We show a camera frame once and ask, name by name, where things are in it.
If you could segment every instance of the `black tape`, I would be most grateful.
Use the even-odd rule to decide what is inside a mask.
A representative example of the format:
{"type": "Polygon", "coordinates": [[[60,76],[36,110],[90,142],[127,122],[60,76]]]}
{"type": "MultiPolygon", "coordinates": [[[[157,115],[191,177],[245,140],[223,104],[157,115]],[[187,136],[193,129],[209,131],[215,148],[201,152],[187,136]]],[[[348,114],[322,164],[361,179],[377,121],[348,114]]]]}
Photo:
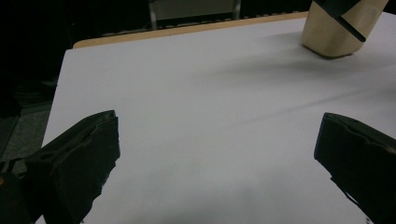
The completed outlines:
{"type": "Polygon", "coordinates": [[[314,0],[331,17],[340,17],[353,8],[360,0],[314,0]]]}

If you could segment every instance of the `table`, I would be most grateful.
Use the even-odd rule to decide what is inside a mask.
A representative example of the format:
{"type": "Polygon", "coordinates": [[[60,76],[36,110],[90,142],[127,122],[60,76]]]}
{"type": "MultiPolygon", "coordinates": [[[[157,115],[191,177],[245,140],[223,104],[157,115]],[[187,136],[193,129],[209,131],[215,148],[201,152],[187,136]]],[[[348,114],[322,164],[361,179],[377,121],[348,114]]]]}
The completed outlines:
{"type": "Polygon", "coordinates": [[[270,21],[284,21],[284,20],[291,20],[291,19],[300,19],[305,18],[308,12],[295,12],[289,14],[280,14],[268,17],[259,17],[253,19],[246,19],[246,20],[237,20],[237,21],[222,21],[222,22],[214,22],[214,23],[207,23],[201,25],[194,25],[194,26],[185,26],[185,27],[177,27],[173,29],[164,29],[164,30],[156,30],[152,32],[143,32],[137,34],[129,34],[129,35],[113,35],[95,39],[87,39],[81,40],[77,42],[73,48],[85,48],[85,47],[92,47],[104,44],[114,44],[126,41],[133,41],[133,40],[141,40],[141,39],[149,39],[154,37],[162,37],[162,36],[170,36],[170,35],[184,35],[190,34],[195,32],[202,32],[202,31],[209,31],[209,30],[218,30],[223,28],[230,28],[235,26],[243,26],[243,25],[251,25],[256,23],[263,23],[263,22],[270,22],[270,21]]]}
{"type": "Polygon", "coordinates": [[[71,49],[44,145],[115,109],[121,157],[85,223],[365,223],[313,158],[324,112],[396,136],[396,17],[324,60],[304,18],[71,49]]]}

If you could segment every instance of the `wooden table edge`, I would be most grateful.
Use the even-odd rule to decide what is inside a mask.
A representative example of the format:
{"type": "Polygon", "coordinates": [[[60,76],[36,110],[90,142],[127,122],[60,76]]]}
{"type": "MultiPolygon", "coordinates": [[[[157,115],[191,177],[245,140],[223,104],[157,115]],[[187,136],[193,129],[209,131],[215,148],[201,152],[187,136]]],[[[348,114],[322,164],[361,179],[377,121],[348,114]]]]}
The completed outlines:
{"type": "Polygon", "coordinates": [[[300,18],[305,18],[307,16],[307,14],[308,14],[308,12],[295,12],[295,13],[290,13],[290,14],[281,14],[281,15],[275,15],[275,16],[259,17],[259,18],[245,19],[245,20],[238,20],[238,21],[222,21],[222,22],[215,22],[215,23],[208,23],[208,24],[177,27],[177,28],[173,28],[173,29],[149,31],[149,32],[143,32],[143,33],[137,33],[137,34],[113,35],[113,36],[78,41],[73,46],[73,49],[93,47],[93,46],[99,46],[99,45],[105,45],[105,44],[114,44],[114,43],[141,40],[141,39],[149,39],[149,38],[162,37],[162,36],[183,35],[183,34],[189,34],[189,33],[194,33],[194,32],[216,30],[216,29],[250,25],[250,24],[262,23],[262,22],[300,19],[300,18]]]}

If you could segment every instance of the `black object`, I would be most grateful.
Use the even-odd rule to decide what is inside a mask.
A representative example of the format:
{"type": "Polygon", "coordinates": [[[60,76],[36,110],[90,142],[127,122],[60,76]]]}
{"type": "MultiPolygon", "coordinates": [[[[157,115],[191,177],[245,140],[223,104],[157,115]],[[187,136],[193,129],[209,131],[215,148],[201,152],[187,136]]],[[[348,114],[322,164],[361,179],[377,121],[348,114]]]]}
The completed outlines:
{"type": "Polygon", "coordinates": [[[21,191],[21,183],[15,175],[0,174],[0,199],[0,220],[2,223],[30,223],[21,191]]]}
{"type": "Polygon", "coordinates": [[[364,123],[325,113],[315,159],[375,224],[396,223],[396,140],[364,123]]]}
{"type": "Polygon", "coordinates": [[[357,31],[349,22],[344,20],[342,15],[348,12],[360,0],[314,0],[321,8],[323,8],[327,14],[333,17],[338,23],[346,28],[352,35],[359,39],[360,42],[365,42],[366,37],[357,31]]]}
{"type": "Polygon", "coordinates": [[[311,3],[312,0],[241,0],[240,18],[255,18],[264,14],[307,11],[311,3]]]}
{"type": "Polygon", "coordinates": [[[384,11],[396,15],[396,0],[388,0],[388,3],[385,6],[384,11]]]}
{"type": "Polygon", "coordinates": [[[106,111],[83,119],[25,159],[21,188],[30,220],[44,215],[48,224],[80,223],[119,157],[118,118],[106,111]]]}
{"type": "Polygon", "coordinates": [[[64,9],[73,44],[150,25],[147,0],[64,0],[64,9]]]}
{"type": "Polygon", "coordinates": [[[21,105],[12,95],[14,85],[14,81],[4,78],[0,72],[0,119],[18,116],[21,113],[21,105]]]}
{"type": "Polygon", "coordinates": [[[71,49],[61,0],[0,1],[0,70],[27,80],[53,80],[71,49]]]}

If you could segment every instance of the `white table surface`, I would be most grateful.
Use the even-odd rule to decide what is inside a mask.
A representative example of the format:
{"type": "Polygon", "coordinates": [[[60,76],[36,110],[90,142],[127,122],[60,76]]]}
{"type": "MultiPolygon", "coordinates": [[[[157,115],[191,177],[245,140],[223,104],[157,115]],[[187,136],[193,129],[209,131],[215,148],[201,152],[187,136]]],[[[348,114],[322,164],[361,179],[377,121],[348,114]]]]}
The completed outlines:
{"type": "Polygon", "coordinates": [[[66,52],[44,145],[114,109],[121,157],[88,224],[365,223],[314,160],[323,113],[396,136],[396,16],[324,60],[304,19],[66,52]]]}

